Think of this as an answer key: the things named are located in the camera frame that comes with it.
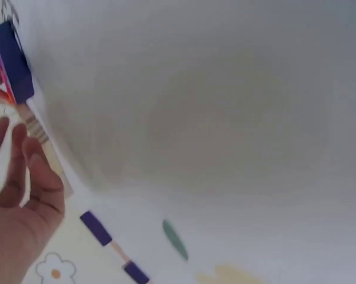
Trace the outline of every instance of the blue pencil cap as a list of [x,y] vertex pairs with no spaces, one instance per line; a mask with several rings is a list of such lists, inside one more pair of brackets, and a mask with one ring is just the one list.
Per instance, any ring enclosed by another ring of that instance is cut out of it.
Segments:
[[11,21],[0,24],[0,74],[10,104],[21,104],[34,95],[31,72]]

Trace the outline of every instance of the pencil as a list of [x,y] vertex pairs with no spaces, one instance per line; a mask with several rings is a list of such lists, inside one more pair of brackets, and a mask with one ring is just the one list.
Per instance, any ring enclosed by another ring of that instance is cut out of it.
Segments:
[[91,211],[87,211],[81,215],[81,220],[85,226],[90,230],[94,237],[101,243],[103,247],[107,244],[115,250],[115,252],[124,261],[123,270],[137,283],[137,284],[152,284],[145,273],[132,261],[121,249],[121,247],[113,240],[108,231],[100,223],[100,221],[93,215]]

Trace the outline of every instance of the white surface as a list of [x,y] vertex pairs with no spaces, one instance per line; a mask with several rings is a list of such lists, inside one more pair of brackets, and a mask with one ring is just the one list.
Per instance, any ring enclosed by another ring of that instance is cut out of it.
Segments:
[[356,283],[356,1],[16,7],[40,117],[156,283]]

